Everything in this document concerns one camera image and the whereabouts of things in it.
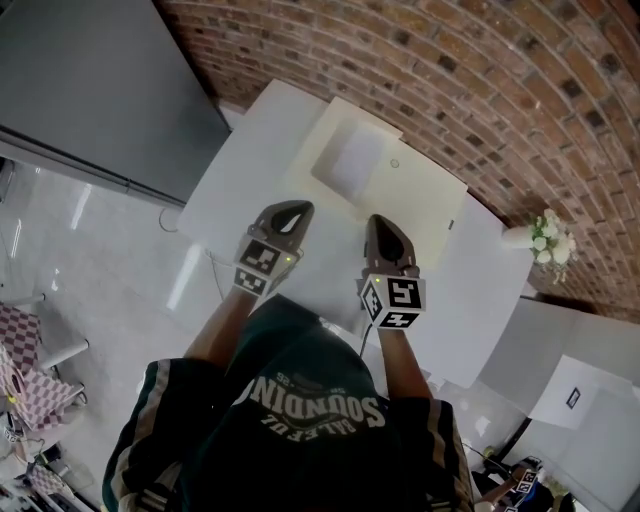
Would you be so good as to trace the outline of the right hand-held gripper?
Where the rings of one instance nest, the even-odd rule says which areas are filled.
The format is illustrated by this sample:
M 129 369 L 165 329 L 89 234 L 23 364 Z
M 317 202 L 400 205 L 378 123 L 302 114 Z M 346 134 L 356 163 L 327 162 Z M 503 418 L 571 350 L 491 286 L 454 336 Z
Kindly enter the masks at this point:
M 378 329 L 408 329 L 426 308 L 411 241 L 394 222 L 374 214 L 366 224 L 364 256 L 357 288 L 368 321 Z

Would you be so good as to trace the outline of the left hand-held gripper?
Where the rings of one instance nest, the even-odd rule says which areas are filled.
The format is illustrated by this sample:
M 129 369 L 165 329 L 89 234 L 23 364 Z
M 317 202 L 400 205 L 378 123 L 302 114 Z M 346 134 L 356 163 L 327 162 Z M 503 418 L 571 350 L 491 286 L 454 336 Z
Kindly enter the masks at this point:
M 315 207 L 307 200 L 287 200 L 267 206 L 240 240 L 233 285 L 258 298 L 272 293 L 302 257 L 300 245 Z

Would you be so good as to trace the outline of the white A4 paper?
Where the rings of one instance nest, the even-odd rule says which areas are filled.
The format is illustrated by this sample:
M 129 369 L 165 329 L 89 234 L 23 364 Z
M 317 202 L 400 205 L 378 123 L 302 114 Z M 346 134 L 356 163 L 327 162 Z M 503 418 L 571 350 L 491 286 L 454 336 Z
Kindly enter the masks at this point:
M 385 142 L 385 133 L 377 127 L 357 124 L 341 144 L 331 170 L 335 191 L 355 202 L 381 158 Z

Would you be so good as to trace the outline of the person's left forearm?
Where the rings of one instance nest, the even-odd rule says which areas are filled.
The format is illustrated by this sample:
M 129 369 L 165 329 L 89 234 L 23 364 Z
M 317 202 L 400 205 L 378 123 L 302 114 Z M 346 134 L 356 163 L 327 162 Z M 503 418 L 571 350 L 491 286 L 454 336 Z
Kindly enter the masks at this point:
M 184 354 L 226 370 L 258 297 L 233 287 Z

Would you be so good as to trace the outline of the person's right forearm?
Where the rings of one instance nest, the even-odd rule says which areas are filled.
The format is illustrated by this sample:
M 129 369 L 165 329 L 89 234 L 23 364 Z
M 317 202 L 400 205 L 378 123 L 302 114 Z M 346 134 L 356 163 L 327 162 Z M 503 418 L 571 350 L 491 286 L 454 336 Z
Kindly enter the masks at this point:
M 407 336 L 403 330 L 379 329 L 387 389 L 391 400 L 432 399 Z

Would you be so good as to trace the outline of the white desk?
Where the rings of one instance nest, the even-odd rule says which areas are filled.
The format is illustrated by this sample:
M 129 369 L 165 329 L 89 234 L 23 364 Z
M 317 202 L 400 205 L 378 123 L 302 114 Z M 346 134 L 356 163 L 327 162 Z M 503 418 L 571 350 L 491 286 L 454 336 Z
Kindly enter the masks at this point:
M 228 262 L 266 206 L 308 200 L 284 179 L 331 101 L 271 82 L 203 175 L 179 217 L 180 232 Z M 362 318 L 356 282 L 364 265 L 367 220 L 343 219 L 312 203 L 303 257 L 279 290 L 354 330 Z M 426 310 L 409 331 L 415 355 L 424 370 L 462 387 L 476 380 L 496 348 L 532 265 L 530 254 L 502 244 L 502 233 L 501 221 L 467 189 L 437 267 L 418 264 L 426 282 Z

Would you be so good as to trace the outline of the white vase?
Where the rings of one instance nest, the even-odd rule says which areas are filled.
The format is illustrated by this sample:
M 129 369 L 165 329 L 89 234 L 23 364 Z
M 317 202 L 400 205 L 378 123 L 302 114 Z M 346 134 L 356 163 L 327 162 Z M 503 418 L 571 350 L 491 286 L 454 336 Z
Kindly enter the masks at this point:
M 534 228 L 519 226 L 506 229 L 502 233 L 501 242 L 509 249 L 532 249 L 534 246 Z

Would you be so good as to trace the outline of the white flower bouquet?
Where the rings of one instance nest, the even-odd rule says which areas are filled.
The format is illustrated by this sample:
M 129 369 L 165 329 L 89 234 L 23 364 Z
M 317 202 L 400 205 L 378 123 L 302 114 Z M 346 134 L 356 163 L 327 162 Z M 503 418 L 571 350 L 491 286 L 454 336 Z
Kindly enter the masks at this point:
M 577 242 L 568 224 L 546 208 L 527 230 L 535 263 L 553 275 L 554 285 L 564 283 L 568 266 L 578 259 Z

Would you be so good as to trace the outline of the light grey low cabinet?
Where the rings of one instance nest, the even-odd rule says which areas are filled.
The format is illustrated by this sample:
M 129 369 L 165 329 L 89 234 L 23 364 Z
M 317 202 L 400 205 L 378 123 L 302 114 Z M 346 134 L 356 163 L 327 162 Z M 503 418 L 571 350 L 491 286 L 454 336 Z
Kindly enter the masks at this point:
M 562 355 L 629 380 L 636 397 L 599 392 L 576 430 L 532 420 Z M 506 458 L 589 449 L 640 458 L 640 324 L 521 299 L 479 379 L 525 416 L 505 443 Z

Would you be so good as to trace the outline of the dark green printed shirt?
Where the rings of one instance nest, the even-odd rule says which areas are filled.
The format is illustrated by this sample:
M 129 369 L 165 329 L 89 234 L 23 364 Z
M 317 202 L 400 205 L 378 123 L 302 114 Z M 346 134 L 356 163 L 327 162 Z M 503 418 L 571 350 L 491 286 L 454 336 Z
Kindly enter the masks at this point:
M 150 363 L 107 463 L 108 512 L 474 512 L 452 406 L 381 397 L 357 353 L 277 296 L 226 370 Z

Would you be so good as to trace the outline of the grey metal cabinet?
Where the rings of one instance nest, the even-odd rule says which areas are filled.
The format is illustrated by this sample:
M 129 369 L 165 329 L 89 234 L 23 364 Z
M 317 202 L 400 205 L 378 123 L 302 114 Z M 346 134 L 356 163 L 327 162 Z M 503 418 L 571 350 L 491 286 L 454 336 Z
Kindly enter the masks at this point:
M 183 207 L 228 136 L 152 0 L 0 0 L 0 159 Z

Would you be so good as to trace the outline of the white table leg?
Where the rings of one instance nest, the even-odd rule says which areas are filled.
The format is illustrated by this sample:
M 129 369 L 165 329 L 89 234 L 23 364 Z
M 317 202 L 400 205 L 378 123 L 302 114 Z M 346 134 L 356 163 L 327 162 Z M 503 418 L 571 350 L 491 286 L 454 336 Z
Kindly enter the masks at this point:
M 87 339 L 80 339 L 69 344 L 66 347 L 59 348 L 48 355 L 43 356 L 39 360 L 41 369 L 51 369 L 54 366 L 80 354 L 81 352 L 89 348 L 89 342 Z

